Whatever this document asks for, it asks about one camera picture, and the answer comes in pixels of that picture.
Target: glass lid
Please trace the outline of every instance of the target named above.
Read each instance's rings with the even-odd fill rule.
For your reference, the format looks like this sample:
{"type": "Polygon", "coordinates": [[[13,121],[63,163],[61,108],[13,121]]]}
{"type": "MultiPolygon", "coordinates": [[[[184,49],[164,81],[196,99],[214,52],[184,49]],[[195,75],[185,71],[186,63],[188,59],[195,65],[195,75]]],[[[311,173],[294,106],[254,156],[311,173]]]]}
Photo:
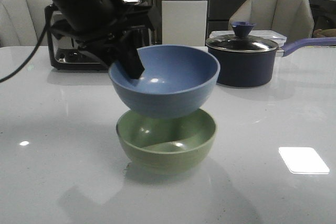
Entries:
{"type": "Polygon", "coordinates": [[[267,52],[278,49],[278,44],[272,40],[248,35],[237,37],[234,34],[220,35],[209,38],[205,44],[213,49],[230,52],[267,52]]]}

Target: white countertop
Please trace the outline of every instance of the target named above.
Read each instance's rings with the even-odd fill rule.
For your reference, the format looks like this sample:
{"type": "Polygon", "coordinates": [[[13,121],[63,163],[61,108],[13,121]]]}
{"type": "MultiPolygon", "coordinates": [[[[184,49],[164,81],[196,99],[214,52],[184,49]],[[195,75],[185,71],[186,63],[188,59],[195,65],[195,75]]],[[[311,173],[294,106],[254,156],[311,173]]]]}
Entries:
{"type": "MultiPolygon", "coordinates": [[[[31,50],[0,48],[0,76],[31,50]]],[[[177,176],[130,163],[115,131],[128,108],[108,75],[57,71],[46,47],[0,84],[0,102],[0,223],[335,222],[336,48],[276,58],[262,87],[217,85],[202,106],[214,146],[177,176]],[[291,173],[280,147],[313,148],[330,172],[291,173]]]]}

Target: purple handle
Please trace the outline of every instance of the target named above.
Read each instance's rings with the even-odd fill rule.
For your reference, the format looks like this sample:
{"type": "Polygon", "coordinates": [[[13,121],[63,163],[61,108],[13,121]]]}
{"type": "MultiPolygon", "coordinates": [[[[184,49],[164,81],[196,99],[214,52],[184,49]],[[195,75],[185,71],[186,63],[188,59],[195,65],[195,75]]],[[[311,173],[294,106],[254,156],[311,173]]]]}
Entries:
{"type": "Polygon", "coordinates": [[[284,50],[283,57],[285,57],[301,47],[332,46],[332,45],[336,45],[336,37],[299,39],[293,43],[285,44],[281,48],[284,50]]]}

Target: lid knob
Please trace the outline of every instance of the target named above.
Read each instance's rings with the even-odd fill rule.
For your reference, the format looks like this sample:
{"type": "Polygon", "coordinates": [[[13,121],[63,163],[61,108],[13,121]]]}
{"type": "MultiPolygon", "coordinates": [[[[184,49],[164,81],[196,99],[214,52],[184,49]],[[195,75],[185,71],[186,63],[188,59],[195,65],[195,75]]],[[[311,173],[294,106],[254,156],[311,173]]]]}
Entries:
{"type": "Polygon", "coordinates": [[[244,22],[244,21],[234,21],[231,23],[233,32],[238,38],[244,38],[249,35],[256,23],[244,22]]]}

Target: bowl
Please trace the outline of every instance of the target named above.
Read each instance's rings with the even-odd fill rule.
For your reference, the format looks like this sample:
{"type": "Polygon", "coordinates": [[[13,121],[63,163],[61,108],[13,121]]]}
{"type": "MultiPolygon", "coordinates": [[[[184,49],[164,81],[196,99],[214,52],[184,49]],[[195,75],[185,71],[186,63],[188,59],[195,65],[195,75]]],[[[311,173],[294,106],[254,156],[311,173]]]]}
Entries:
{"type": "Polygon", "coordinates": [[[180,45],[138,49],[145,71],[130,79],[119,62],[109,76],[120,99],[131,110],[152,118],[178,118],[196,111],[216,84],[220,66],[207,51],[180,45]]]}
{"type": "Polygon", "coordinates": [[[126,155],[156,174],[178,174],[196,166],[211,149],[215,133],[215,121],[202,109],[175,119],[154,119],[130,110],[117,122],[126,155]]]}

